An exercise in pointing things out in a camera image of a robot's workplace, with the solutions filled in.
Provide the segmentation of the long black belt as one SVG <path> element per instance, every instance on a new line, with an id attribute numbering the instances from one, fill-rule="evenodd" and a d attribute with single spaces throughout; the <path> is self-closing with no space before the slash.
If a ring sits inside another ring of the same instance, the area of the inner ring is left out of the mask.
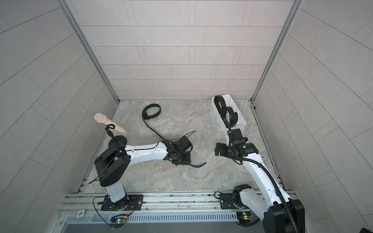
<path id="1" fill-rule="evenodd" d="M 215 96 L 214 104 L 219 114 L 221 114 L 222 110 L 226 107 L 225 99 L 221 95 Z"/>

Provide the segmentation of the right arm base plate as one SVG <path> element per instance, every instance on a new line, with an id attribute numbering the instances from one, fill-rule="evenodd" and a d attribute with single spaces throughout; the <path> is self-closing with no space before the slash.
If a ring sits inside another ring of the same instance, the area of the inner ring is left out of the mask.
<path id="1" fill-rule="evenodd" d="M 220 200 L 220 208 L 222 210 L 248 209 L 248 207 L 244 206 L 243 204 L 236 203 L 233 194 L 227 194 L 217 191 L 214 194 L 214 197 Z"/>

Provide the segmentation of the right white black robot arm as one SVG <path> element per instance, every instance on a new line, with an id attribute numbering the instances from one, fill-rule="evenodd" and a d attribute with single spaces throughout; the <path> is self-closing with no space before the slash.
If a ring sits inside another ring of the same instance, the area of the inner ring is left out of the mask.
<path id="1" fill-rule="evenodd" d="M 280 186 L 265 166 L 258 149 L 242 136 L 240 129 L 228 130 L 228 144 L 217 143 L 215 155 L 226 157 L 244 166 L 261 195 L 247 184 L 234 187 L 234 204 L 248 207 L 262 221 L 266 233 L 304 233 L 305 208 Z"/>

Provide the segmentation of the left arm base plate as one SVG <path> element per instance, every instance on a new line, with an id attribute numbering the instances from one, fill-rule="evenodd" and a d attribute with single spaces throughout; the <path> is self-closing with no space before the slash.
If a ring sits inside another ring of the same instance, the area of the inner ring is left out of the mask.
<path id="1" fill-rule="evenodd" d="M 140 211 L 143 198 L 143 195 L 127 195 L 118 202 L 113 203 L 109 195 L 106 195 L 103 201 L 98 202 L 98 205 L 101 206 L 102 211 Z"/>

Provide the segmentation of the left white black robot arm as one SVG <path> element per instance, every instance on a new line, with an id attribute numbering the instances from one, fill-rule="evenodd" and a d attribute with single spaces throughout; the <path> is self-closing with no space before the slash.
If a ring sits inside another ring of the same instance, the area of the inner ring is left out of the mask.
<path id="1" fill-rule="evenodd" d="M 162 140 L 144 146 L 125 145 L 121 137 L 117 136 L 111 142 L 109 148 L 95 159 L 94 166 L 100 185 L 106 189 L 112 203 L 128 200 L 120 180 L 129 166 L 152 160 L 166 160 L 174 165 L 191 165 L 193 145 L 186 136 L 177 141 Z"/>

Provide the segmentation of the black belt with silver buckle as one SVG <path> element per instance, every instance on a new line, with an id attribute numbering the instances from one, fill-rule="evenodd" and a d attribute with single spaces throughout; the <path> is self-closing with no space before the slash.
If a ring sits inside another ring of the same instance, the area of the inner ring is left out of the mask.
<path id="1" fill-rule="evenodd" d="M 239 119 L 238 113 L 235 112 L 233 108 L 230 106 L 226 106 L 222 110 L 220 117 L 222 118 L 223 123 L 226 128 L 234 127 L 238 123 L 238 119 Z"/>

